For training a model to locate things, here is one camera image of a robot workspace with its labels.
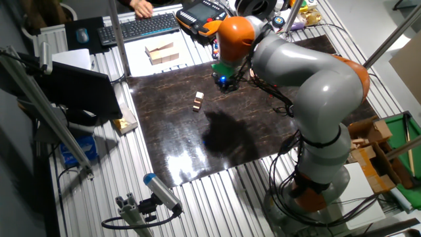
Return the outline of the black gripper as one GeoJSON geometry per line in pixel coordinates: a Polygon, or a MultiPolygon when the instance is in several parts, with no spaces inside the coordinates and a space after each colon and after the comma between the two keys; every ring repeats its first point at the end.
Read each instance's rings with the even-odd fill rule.
{"type": "Polygon", "coordinates": [[[212,79],[222,93],[231,93],[239,89],[239,82],[233,77],[212,75],[212,79]]]}

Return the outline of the person's bare hand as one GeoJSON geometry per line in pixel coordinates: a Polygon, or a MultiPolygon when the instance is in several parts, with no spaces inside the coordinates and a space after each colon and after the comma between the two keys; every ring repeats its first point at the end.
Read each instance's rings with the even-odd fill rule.
{"type": "Polygon", "coordinates": [[[138,18],[151,18],[153,15],[153,6],[147,0],[131,0],[130,6],[138,18]]]}

